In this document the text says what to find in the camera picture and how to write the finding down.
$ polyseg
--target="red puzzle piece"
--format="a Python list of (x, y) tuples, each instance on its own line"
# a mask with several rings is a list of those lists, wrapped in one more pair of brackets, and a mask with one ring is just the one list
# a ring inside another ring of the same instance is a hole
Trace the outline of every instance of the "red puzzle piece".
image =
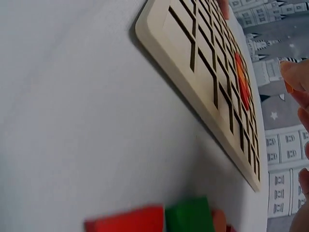
[(226, 231), (226, 218), (222, 210), (215, 209), (211, 211), (212, 223), (215, 232), (225, 232)]
[(84, 222), (86, 232), (162, 232), (163, 225), (162, 206), (149, 206)]
[(249, 110), (250, 92), (249, 92), (248, 82), (245, 78), (244, 68), (243, 68), (243, 65), (240, 59), (240, 55), (238, 53), (235, 54), (235, 60), (236, 60), (236, 69), (237, 69), (240, 97), (241, 97), (242, 103), (244, 104), (246, 110)]

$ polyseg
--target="white surface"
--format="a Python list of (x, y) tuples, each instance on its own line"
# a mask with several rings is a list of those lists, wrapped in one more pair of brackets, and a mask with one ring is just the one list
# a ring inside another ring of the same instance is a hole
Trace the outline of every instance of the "white surface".
[(85, 217), (188, 192), (238, 232), (266, 231), (266, 170), (254, 193), (133, 45), (143, 3), (0, 3), (1, 232), (82, 231)]

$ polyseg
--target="skin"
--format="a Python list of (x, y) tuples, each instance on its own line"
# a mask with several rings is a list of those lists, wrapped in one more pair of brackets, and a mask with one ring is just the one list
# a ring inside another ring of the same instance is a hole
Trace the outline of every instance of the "skin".
[(217, 0), (222, 14), (226, 20), (229, 19), (228, 0)]
[[(309, 131), (309, 60), (300, 63), (284, 61), (281, 63), (281, 74), (284, 80), (294, 89), (291, 94), (299, 103), (298, 117)], [(309, 144), (305, 147), (309, 159)], [(299, 183), (306, 197), (306, 203), (296, 213), (290, 232), (309, 231), (309, 171), (304, 168), (299, 172)]]

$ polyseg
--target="wooden frame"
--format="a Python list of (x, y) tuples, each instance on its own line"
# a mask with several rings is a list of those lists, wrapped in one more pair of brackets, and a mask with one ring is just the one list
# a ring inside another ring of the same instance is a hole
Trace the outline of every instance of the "wooden frame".
[[(246, 62), (215, 0), (148, 0), (136, 23), (141, 43), (188, 99), (252, 188), (260, 189), (255, 105)], [(239, 92), (235, 53), (249, 86)]]

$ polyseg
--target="castle tower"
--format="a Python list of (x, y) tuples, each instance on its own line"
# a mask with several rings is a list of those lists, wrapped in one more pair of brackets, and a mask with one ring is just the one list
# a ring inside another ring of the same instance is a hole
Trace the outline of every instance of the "castle tower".
[(264, 48), (267, 48), (269, 46), (272, 46), (274, 44), (280, 43), (281, 40), (257, 40), (253, 41), (254, 47), (256, 51), (262, 50)]

